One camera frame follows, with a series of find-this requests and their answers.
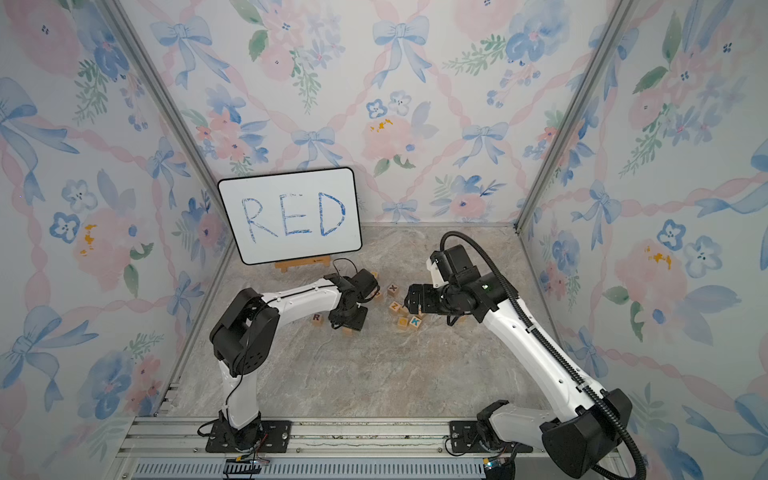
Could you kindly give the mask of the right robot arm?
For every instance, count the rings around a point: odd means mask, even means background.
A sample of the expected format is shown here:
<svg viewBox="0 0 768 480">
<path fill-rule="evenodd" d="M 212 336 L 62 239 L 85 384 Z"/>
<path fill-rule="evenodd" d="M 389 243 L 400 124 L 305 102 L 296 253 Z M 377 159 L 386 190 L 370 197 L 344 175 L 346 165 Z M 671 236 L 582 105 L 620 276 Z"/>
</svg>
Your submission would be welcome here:
<svg viewBox="0 0 768 480">
<path fill-rule="evenodd" d="M 625 445 L 635 478 L 646 477 L 643 455 L 627 429 L 632 410 L 627 395 L 619 389 L 605 390 L 568 358 L 505 278 L 488 274 L 463 286 L 412 284 L 405 306 L 411 313 L 444 315 L 450 323 L 474 316 L 515 355 L 544 393 L 546 410 L 497 401 L 478 414 L 477 435 L 489 451 L 525 445 L 545 451 L 572 478 L 593 470 L 613 479 L 615 473 L 600 462 Z"/>
</svg>

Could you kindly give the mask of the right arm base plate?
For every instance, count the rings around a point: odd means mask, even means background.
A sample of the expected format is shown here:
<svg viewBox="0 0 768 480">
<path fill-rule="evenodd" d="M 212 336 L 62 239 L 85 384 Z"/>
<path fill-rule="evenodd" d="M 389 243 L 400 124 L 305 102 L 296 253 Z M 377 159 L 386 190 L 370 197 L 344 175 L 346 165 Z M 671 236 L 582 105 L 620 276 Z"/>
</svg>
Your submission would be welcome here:
<svg viewBox="0 0 768 480">
<path fill-rule="evenodd" d="M 503 455 L 511 453 L 532 453 L 531 446 L 520 443 L 493 443 L 483 440 L 476 421 L 451 420 L 448 434 L 444 438 L 444 449 L 449 455 L 463 456 L 469 453 Z"/>
</svg>

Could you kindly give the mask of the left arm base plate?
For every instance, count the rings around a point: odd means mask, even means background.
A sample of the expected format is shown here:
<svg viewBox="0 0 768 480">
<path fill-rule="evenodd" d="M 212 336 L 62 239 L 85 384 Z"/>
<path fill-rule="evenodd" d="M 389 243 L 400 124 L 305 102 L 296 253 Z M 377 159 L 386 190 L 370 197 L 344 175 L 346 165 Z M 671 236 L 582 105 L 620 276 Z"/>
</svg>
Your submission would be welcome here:
<svg viewBox="0 0 768 480">
<path fill-rule="evenodd" d="M 256 420 L 240 430 L 226 420 L 216 420 L 205 446 L 206 453 L 286 453 L 291 436 L 289 420 Z"/>
</svg>

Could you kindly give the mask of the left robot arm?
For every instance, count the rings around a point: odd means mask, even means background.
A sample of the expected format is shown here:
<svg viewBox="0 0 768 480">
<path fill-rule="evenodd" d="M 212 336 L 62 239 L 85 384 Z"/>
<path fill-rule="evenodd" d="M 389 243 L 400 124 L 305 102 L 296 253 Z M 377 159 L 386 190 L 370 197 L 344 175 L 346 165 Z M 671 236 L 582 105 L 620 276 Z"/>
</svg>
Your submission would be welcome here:
<svg viewBox="0 0 768 480">
<path fill-rule="evenodd" d="M 280 328 L 325 314 L 334 329 L 360 331 L 368 312 L 365 304 L 379 292 L 376 277 L 365 269 L 353 276 L 328 274 L 278 292 L 258 293 L 250 287 L 238 292 L 209 335 L 223 377 L 224 424 L 240 433 L 260 423 L 256 371 Z"/>
</svg>

